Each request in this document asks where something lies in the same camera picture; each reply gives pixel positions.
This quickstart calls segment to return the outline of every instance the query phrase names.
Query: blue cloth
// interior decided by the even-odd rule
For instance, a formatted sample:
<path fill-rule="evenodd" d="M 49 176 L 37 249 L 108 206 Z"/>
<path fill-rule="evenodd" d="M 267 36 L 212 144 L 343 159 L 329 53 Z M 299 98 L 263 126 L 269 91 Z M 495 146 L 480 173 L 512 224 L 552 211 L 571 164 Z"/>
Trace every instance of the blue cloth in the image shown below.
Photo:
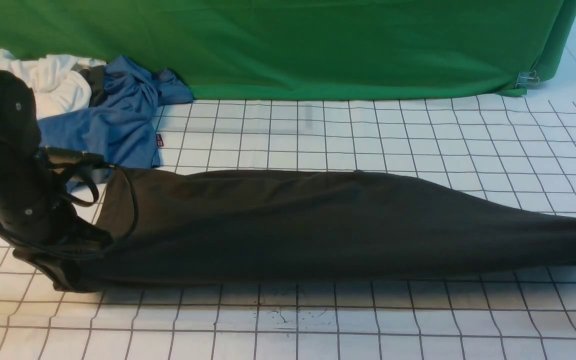
<path fill-rule="evenodd" d="M 128 168 L 161 166 L 151 119 L 159 106 L 191 103 L 190 89 L 169 69 L 151 73 L 120 56 L 105 67 L 103 91 L 97 107 L 39 120 L 41 145 L 101 154 Z"/>

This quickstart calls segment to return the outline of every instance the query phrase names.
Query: white grid floor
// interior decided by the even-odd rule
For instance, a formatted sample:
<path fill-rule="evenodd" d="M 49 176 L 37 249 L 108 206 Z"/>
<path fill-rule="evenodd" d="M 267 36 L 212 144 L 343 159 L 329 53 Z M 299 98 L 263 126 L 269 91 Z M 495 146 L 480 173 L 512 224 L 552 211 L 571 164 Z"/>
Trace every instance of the white grid floor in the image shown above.
<path fill-rule="evenodd" d="M 576 102 L 198 101 L 163 108 L 153 125 L 164 169 L 179 174 L 381 171 L 576 217 Z M 576 267 L 72 294 L 0 240 L 0 360 L 39 358 L 576 360 Z"/>

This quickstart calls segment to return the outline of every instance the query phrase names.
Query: black wire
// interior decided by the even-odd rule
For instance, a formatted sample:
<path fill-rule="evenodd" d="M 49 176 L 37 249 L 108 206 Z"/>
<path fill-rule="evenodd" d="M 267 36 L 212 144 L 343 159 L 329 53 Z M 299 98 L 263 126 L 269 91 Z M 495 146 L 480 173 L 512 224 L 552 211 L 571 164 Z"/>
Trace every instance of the black wire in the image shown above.
<path fill-rule="evenodd" d="M 80 164 L 80 163 L 72 164 L 72 166 L 78 166 L 78 167 L 80 167 L 82 165 L 86 165 L 86 164 Z M 68 253 L 68 252 L 64 252 L 64 251 L 53 250 L 50 246 L 46 246 L 44 244 L 37 243 L 36 241 L 25 239 L 23 237 L 20 237 L 19 235 L 14 234 L 13 232 L 11 232 L 9 230 L 6 230 L 6 228 L 4 228 L 1 224 L 0 224 L 0 236 L 3 235 L 3 237 L 15 240 L 18 243 L 23 244 L 30 249 L 35 249 L 37 251 L 41 251 L 42 253 L 46 253 L 47 255 L 51 255 L 51 256 L 54 256 L 55 258 L 64 259 L 64 260 L 76 260 L 76 261 L 94 260 L 96 258 L 99 258 L 99 257 L 107 254 L 110 250 L 114 249 L 114 247 L 117 244 L 125 241 L 126 239 L 128 239 L 133 234 L 133 232 L 135 231 L 135 228 L 137 227 L 137 222 L 139 221 L 139 209 L 138 209 L 138 204 L 137 204 L 137 194 L 135 194 L 135 187 L 133 185 L 132 180 L 130 180 L 130 177 L 128 176 L 128 174 L 124 170 L 124 168 L 122 168 L 121 166 L 117 166 L 115 164 L 110 164 L 108 162 L 105 162 L 104 164 L 99 166 L 99 169 L 111 169 L 114 171 L 119 171 L 123 175 L 123 178 L 126 180 L 126 183 L 128 184 L 128 188 L 130 190 L 130 198 L 132 201 L 132 209 L 133 209 L 133 215 L 134 216 L 132 218 L 132 223 L 130 224 L 130 228 L 128 229 L 128 231 L 126 231 L 123 235 L 121 235 L 117 239 L 113 239 L 112 244 L 106 246 L 105 248 L 103 248 L 99 251 L 95 251 L 94 253 L 77 254 L 77 253 Z"/>
<path fill-rule="evenodd" d="M 92 193 L 92 201 L 86 201 L 74 196 L 67 191 L 60 191 L 57 195 L 62 198 L 63 200 L 68 201 L 69 203 L 73 203 L 74 205 L 79 205 L 80 207 L 89 208 L 92 207 L 96 202 L 99 200 L 99 190 L 97 189 L 97 185 L 95 182 L 88 176 L 88 174 L 82 170 L 83 167 L 90 166 L 94 169 L 98 169 L 99 166 L 94 164 L 93 162 L 87 161 L 80 161 L 73 163 L 60 163 L 60 164 L 50 164 L 50 169 L 62 169 L 62 172 L 57 175 L 57 182 L 62 182 L 66 184 L 70 182 L 70 180 L 75 175 L 79 175 L 84 185 L 90 189 Z"/>

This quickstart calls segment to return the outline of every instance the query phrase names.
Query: green cloth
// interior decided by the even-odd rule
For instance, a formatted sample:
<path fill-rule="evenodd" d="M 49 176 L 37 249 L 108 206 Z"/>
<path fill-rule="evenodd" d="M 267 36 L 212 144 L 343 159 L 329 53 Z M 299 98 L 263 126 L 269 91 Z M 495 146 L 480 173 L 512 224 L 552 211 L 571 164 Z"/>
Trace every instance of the green cloth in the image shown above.
<path fill-rule="evenodd" d="M 389 100 L 555 74 L 576 0 L 0 0 L 0 48 L 126 55 L 200 99 Z"/>

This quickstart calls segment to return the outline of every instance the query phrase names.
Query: white cloth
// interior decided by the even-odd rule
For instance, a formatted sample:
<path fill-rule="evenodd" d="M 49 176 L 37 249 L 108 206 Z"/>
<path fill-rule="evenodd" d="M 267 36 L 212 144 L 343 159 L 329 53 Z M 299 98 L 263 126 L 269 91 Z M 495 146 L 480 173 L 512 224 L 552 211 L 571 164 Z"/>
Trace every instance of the white cloth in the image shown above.
<path fill-rule="evenodd" d="M 92 91 L 78 70 L 105 66 L 105 62 L 73 55 L 47 55 L 21 61 L 0 49 L 0 70 L 20 78 L 34 92 L 37 120 L 86 109 Z"/>

